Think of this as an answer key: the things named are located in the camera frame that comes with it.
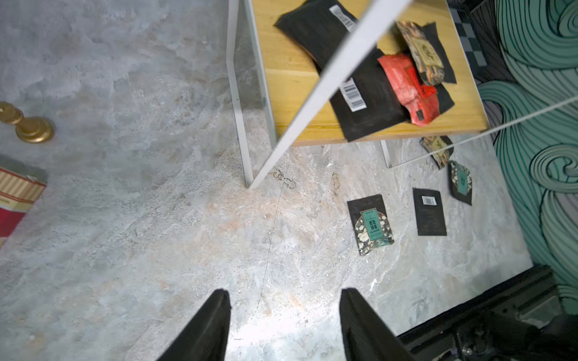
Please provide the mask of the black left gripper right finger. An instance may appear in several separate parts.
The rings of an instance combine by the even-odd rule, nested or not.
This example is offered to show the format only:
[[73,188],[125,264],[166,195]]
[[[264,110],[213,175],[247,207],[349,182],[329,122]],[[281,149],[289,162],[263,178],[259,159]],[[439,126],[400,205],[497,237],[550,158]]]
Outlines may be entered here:
[[342,290],[340,324],[347,360],[414,360],[355,288]]

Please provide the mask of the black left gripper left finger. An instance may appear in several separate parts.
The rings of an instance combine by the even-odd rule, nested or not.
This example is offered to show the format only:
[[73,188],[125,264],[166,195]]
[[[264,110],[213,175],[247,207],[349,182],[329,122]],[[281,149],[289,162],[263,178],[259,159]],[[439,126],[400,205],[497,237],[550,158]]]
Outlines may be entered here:
[[217,289],[158,360],[224,360],[230,318],[230,294]]

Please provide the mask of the jasmine tea bag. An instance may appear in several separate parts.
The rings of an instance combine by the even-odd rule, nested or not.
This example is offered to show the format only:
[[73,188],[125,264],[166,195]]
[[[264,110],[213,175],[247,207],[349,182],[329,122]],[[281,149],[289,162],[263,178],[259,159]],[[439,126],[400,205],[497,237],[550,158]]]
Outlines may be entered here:
[[472,205],[473,182],[470,170],[453,160],[449,161],[448,167],[451,195],[460,202]]
[[385,203],[381,194],[347,201],[359,254],[394,244]]

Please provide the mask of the black tea bag with barcode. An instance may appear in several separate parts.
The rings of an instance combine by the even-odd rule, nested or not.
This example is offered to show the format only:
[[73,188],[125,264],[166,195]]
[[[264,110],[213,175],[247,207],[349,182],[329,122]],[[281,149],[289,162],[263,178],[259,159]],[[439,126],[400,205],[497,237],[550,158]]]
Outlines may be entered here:
[[440,191],[412,189],[418,236],[447,236]]

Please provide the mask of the oolong tea bag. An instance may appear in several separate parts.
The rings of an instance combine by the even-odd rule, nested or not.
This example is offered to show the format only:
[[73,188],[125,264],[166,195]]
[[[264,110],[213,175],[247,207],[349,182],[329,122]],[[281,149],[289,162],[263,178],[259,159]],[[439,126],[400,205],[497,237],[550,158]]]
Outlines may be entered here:
[[453,147],[446,149],[446,147],[453,144],[452,140],[446,135],[423,137],[420,140],[420,144],[430,153],[438,169],[444,169],[454,153]]

